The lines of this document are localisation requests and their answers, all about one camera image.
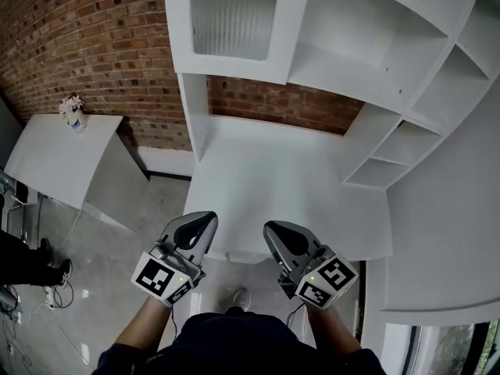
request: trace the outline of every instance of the dark sleeve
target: dark sleeve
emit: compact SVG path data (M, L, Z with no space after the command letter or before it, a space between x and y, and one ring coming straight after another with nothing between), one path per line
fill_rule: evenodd
M92 375L129 374L137 364L143 364L146 353L139 348L115 343L99 357Z
M366 375L385 375L377 356L368 348L351 353L343 358L349 373Z

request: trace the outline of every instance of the white desk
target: white desk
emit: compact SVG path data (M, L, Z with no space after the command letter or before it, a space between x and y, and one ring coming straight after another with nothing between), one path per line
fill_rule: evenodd
M88 116L75 133L57 114L33 115L5 172L40 193L110 223L137 229L148 186L115 131L122 116Z

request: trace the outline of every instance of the black shoe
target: black shoe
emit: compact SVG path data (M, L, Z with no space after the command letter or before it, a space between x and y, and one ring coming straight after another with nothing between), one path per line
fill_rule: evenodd
M62 271L62 280L59 283L59 287L64 289L68 284L68 280L71 277L71 272L73 271L73 264L70 259L65 259L59 269Z
M43 237L40 241L40 250L43 253L43 260L45 264L52 265L53 257L52 257L52 247L48 242L46 237Z

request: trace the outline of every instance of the sneaker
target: sneaker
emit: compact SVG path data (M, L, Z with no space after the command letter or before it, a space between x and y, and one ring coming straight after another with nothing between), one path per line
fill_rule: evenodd
M65 259L59 269L62 271L62 280L59 286L64 289L68 284L68 280L71 277L71 272L73 271L73 264L70 259Z
M243 311L247 311L250 308L250 303L252 302L252 296L247 288L243 287L233 297L233 306L239 307Z
M40 250L43 251L45 264L52 265L53 262L52 247L46 237L43 237L40 241Z

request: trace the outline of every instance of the concrete floor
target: concrete floor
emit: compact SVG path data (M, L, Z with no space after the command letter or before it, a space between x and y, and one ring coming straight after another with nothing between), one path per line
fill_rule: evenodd
M96 367L99 355L116 339L145 300L145 293L130 282L143 251L148 251L166 223L182 215L189 182L152 177L145 196L137 233L110 226L83 212L66 243L62 255L73 261L70 279L73 304L67 309L50 310L41 305L45 292L41 287L16 286L21 297L21 324L16 324L16 340L6 333L16 350L8 355L5 338L0 337L0 362L13 374L88 374ZM27 210L30 246L36 248L38 208ZM58 251L73 226L78 211L44 199L41 207L40 237L46 237ZM242 286L252 293L251 311L275 315L285 321L298 307L297 299L288 300L276 282L280 267L271 259L259 264L241 264L205 259L207 273L192 295L186 295L174 310L174 319L182 328L192 314L221 309ZM62 291L68 302L70 290ZM356 283L336 304L348 327L355 326L355 307L359 288ZM197 304L193 305L193 295ZM313 343L304 310L298 311L292 329L305 342ZM13 329L7 318L3 327ZM173 340L170 321L162 346Z

